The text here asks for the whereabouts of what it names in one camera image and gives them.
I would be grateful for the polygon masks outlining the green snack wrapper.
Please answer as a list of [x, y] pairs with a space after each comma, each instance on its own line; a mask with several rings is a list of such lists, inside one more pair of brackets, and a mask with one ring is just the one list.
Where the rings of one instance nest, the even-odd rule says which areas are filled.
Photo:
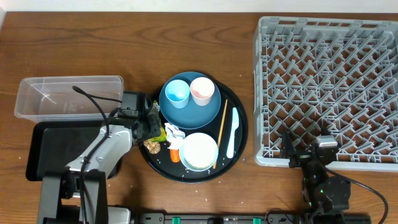
[[151, 113], [155, 114], [156, 117], [157, 117], [157, 120], [159, 122], [159, 127], [160, 127], [160, 134], [158, 136], [156, 136], [156, 137], [153, 137], [151, 139], [152, 142], [164, 142], [164, 141], [167, 140], [167, 135], [166, 135], [165, 129], [164, 129], [162, 123], [161, 123], [161, 119], [160, 119], [160, 116], [159, 116], [159, 111], [160, 111], [160, 106], [159, 106], [158, 102], [156, 100], [154, 100], [153, 104], [152, 104]]

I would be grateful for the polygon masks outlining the dried brown mushroom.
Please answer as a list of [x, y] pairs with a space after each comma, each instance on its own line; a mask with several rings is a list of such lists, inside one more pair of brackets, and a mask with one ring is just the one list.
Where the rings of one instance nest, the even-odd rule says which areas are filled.
[[151, 139], [145, 140], [144, 146], [149, 151], [150, 154], [157, 154], [161, 150], [160, 143], [153, 142]]

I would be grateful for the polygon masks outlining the white tissue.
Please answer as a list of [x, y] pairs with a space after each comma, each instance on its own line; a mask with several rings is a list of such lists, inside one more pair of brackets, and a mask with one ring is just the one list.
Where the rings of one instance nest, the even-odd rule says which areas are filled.
[[173, 124], [165, 123], [165, 132], [170, 150], [179, 150], [185, 139], [185, 133]]

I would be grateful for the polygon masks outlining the orange carrot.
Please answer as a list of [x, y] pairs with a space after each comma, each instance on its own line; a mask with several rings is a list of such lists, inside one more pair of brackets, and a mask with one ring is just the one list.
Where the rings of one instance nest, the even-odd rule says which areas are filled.
[[174, 162], [174, 163], [180, 162], [179, 150], [171, 149], [170, 150], [170, 158], [171, 158], [172, 162]]

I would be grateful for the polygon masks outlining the light blue rice bowl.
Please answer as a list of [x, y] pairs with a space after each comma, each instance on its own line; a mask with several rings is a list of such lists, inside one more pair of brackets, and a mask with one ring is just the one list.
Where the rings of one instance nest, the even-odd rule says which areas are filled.
[[218, 158], [217, 142], [208, 134], [188, 135], [179, 149], [181, 163], [194, 172], [202, 172], [214, 166]]

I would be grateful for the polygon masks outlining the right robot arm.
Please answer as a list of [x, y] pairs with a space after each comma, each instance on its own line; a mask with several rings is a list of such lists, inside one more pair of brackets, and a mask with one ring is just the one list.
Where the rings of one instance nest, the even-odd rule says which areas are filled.
[[306, 150], [298, 150], [289, 132], [284, 130], [280, 157], [289, 159], [290, 168], [301, 168], [303, 198], [309, 204], [303, 214], [293, 217], [292, 223], [345, 222], [342, 213], [349, 209], [351, 184], [341, 177], [328, 175], [326, 170], [326, 165], [336, 160], [340, 146], [323, 128]]

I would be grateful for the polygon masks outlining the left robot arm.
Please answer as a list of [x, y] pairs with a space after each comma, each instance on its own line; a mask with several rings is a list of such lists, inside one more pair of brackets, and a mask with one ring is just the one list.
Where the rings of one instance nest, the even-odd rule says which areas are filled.
[[160, 119], [145, 93], [125, 91], [103, 116], [93, 142], [64, 169], [42, 179], [38, 223], [132, 223], [128, 208], [108, 203], [106, 181], [133, 145], [160, 135]]

